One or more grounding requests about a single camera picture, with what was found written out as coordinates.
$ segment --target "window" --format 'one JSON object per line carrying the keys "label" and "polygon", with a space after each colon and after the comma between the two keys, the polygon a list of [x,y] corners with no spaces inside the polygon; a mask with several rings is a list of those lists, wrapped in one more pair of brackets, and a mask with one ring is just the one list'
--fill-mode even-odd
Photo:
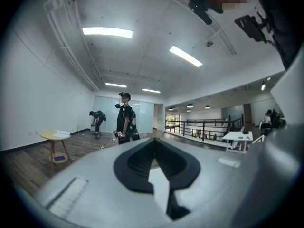
{"label": "window", "polygon": [[179,114],[166,114],[166,130],[173,133],[180,133],[180,118]]}

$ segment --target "ceiling light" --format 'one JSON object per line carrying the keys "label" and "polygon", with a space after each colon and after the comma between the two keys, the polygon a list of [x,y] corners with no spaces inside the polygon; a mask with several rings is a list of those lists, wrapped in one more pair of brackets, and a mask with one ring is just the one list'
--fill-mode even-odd
{"label": "ceiling light", "polygon": [[132,38],[133,31],[121,28],[90,27],[82,29],[85,35],[108,35]]}
{"label": "ceiling light", "polygon": [[111,83],[106,83],[107,86],[116,86],[116,87],[122,87],[122,88],[126,88],[127,86],[125,85],[117,85],[117,84],[111,84]]}
{"label": "ceiling light", "polygon": [[171,47],[170,52],[178,55],[179,57],[187,60],[188,62],[194,64],[197,67],[200,67],[203,65],[201,62],[196,60],[194,57],[190,56],[188,53],[184,52],[183,50],[181,50],[175,46]]}
{"label": "ceiling light", "polygon": [[149,91],[149,92],[154,92],[154,93],[160,93],[160,91],[157,90],[151,90],[151,89],[142,89],[143,91]]}

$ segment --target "doorway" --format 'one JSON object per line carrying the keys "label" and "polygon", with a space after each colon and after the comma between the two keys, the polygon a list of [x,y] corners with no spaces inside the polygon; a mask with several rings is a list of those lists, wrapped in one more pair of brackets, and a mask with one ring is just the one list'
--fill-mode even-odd
{"label": "doorway", "polygon": [[250,104],[244,105],[244,118],[245,118],[245,123],[252,123]]}

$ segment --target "glass wall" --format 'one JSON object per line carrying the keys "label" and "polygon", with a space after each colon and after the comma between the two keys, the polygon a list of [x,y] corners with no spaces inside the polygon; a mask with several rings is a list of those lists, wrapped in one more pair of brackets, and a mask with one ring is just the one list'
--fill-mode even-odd
{"label": "glass wall", "polygon": [[223,108],[224,118],[228,119],[229,115],[230,115],[232,121],[242,117],[242,114],[244,114],[244,106],[243,105]]}
{"label": "glass wall", "polygon": [[[111,133],[116,129],[116,122],[119,109],[115,105],[123,103],[120,98],[109,98],[103,96],[95,96],[92,111],[102,111],[106,115],[106,122],[100,126],[101,132]],[[153,132],[153,103],[141,101],[129,101],[129,106],[132,107],[136,114],[136,125],[139,133]]]}

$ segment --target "round wooden table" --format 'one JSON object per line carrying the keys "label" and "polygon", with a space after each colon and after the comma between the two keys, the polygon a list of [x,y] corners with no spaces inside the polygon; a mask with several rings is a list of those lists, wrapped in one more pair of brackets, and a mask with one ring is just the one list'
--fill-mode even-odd
{"label": "round wooden table", "polygon": [[58,137],[55,137],[53,136],[54,134],[56,134],[57,131],[56,130],[45,130],[45,131],[42,131],[39,133],[39,135],[44,138],[44,139],[48,139],[50,140],[51,142],[51,149],[50,149],[50,159],[51,159],[51,174],[54,175],[54,162],[53,162],[53,153],[55,153],[55,141],[61,141],[62,142],[62,145],[63,145],[63,148],[65,149],[65,152],[66,152],[66,155],[67,155],[67,158],[68,160],[72,163],[71,161],[71,158],[70,156],[68,155],[68,152],[67,152],[67,149],[66,149],[66,146],[65,146],[65,143],[64,143],[64,140],[66,138],[58,138]]}

